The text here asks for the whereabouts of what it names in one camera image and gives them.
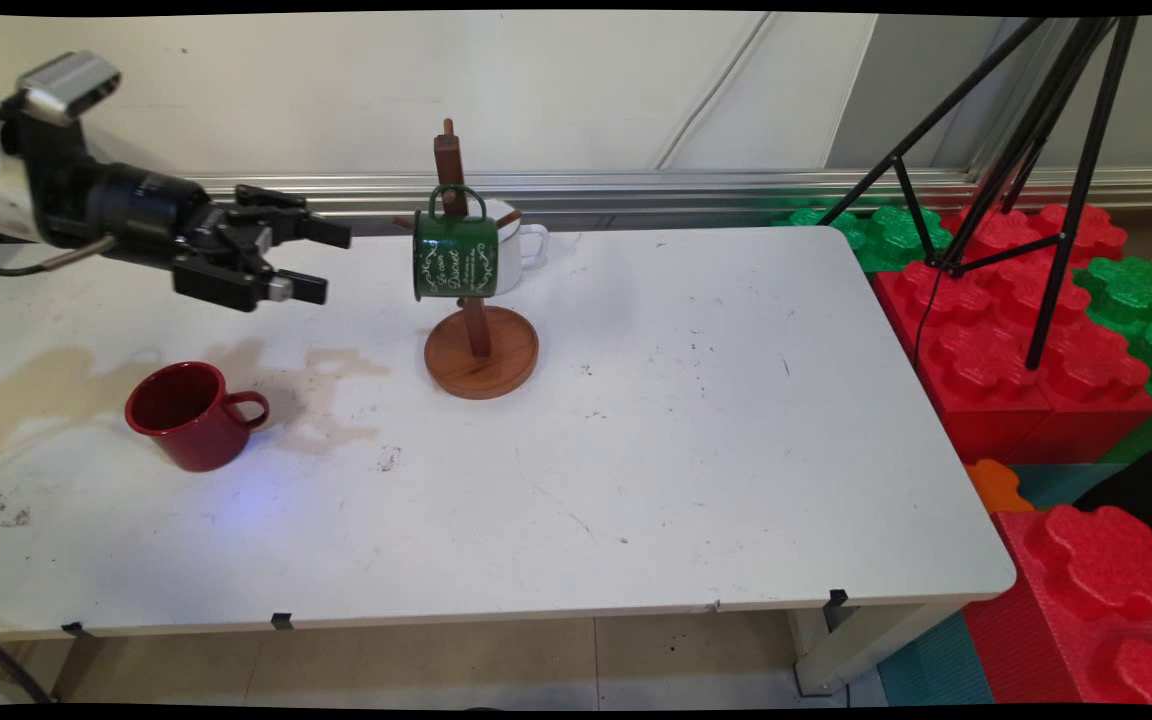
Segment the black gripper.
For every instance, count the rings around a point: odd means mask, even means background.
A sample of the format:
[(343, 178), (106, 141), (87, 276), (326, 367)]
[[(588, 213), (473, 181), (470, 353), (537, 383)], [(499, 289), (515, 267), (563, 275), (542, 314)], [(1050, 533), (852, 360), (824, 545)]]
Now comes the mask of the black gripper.
[(109, 258), (169, 270), (179, 295), (242, 313), (265, 302), (326, 302), (328, 281), (273, 270), (262, 256), (270, 245), (353, 243), (348, 223), (314, 213), (296, 194), (236, 184), (234, 202), (223, 205), (194, 181), (119, 161), (88, 160), (86, 179), (86, 223), (97, 237), (114, 238)]

